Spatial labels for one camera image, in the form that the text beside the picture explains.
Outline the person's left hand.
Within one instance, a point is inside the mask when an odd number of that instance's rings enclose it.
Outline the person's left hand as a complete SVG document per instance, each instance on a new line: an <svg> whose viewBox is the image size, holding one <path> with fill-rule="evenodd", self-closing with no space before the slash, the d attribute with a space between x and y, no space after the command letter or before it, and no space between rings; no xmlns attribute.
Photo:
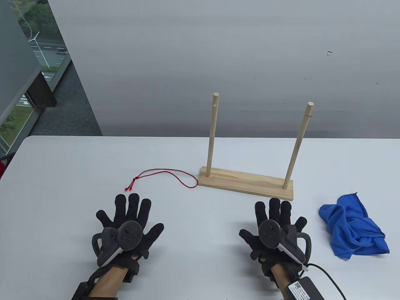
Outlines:
<svg viewBox="0 0 400 300"><path fill-rule="evenodd" d="M111 220L104 210L96 213L103 226L100 234L92 238L92 246L99 267L120 267L126 269L123 283L131 283L139 272L138 259L147 259L149 249L164 230L164 224L154 225L146 234L151 201L140 201L138 194L115 198L115 215Z"/></svg>

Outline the person's right hand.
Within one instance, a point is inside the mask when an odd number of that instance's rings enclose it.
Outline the person's right hand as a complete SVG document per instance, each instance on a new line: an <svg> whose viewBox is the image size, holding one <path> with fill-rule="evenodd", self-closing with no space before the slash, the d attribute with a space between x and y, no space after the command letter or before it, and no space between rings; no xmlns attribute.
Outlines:
<svg viewBox="0 0 400 300"><path fill-rule="evenodd" d="M289 201L280 201L278 198L271 198L269 201L269 214L266 214L265 204L258 201L255 204L255 215L257 226L260 226L265 220L274 220L284 229L285 226L291 225L291 203ZM252 260L258 260L262 266L265 276L275 284L277 284L277 276L273 274L272 267L276 264L283 267L284 272L288 275L289 282L292 283L299 279L301 271L300 264L296 263L286 253L279 249L269 249L260 240L259 236L252 235L246 229L239 231L239 236L251 247L250 257Z"/></svg>

